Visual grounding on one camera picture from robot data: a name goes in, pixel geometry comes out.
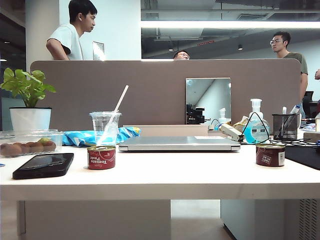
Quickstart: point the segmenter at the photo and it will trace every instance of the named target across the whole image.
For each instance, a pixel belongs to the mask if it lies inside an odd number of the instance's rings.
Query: black desk mat
[[[306,146],[285,146],[285,158],[296,163],[320,170],[320,151]]]

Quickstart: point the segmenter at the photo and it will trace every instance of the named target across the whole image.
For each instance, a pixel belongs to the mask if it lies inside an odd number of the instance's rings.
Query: desk partition
[[[186,122],[186,78],[230,78],[231,118],[252,111],[250,98],[272,129],[272,114],[299,102],[300,64],[296,59],[214,59],[175,61],[36,61],[46,83],[56,88],[39,107],[52,107],[50,127],[62,131],[93,128],[89,113],[112,111],[125,87],[122,125],[180,125]]]

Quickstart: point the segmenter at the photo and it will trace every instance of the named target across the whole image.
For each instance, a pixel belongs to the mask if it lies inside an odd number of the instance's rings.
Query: olive green t-shirt
[[[301,73],[308,74],[308,67],[305,57],[298,52],[289,52],[287,56],[283,57],[284,59],[297,59],[301,63]]]

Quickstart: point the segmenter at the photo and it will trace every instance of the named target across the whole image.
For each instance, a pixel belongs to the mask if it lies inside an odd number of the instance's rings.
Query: floor
[[[1,201],[0,240],[18,240],[16,203]],[[220,200],[172,200],[172,240],[233,240],[220,219]]]

